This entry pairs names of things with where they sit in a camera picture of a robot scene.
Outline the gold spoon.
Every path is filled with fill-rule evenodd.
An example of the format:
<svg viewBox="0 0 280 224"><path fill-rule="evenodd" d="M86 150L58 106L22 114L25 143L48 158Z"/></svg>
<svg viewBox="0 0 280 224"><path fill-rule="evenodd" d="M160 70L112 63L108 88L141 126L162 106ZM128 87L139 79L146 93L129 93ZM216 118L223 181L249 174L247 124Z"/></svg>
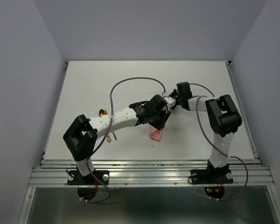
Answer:
<svg viewBox="0 0 280 224"><path fill-rule="evenodd" d="M102 108L98 112L99 116L106 116L108 114L107 110L105 108Z"/></svg>

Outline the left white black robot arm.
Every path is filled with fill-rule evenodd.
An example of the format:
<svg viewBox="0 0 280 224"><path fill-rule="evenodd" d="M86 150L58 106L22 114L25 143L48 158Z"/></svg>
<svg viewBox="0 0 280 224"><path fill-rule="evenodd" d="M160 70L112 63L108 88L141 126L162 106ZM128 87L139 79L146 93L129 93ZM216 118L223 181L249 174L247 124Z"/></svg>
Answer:
<svg viewBox="0 0 280 224"><path fill-rule="evenodd" d="M169 110L175 103L173 98L165 97L161 100L151 99L131 104L113 115L94 118L87 118L83 114L77 116L63 135L63 140L76 162L78 178L85 184L94 180L95 168L91 156L99 138L119 129L147 123L161 130L170 116Z"/></svg>

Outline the pink satin napkin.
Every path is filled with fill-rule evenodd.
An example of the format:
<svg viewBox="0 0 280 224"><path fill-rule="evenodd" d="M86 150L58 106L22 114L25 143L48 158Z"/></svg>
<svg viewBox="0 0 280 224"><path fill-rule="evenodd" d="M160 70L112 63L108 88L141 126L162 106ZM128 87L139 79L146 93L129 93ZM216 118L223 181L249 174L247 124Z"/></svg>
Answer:
<svg viewBox="0 0 280 224"><path fill-rule="evenodd" d="M150 126L150 134L149 137L151 140L160 141L162 137L162 130L158 130L153 126Z"/></svg>

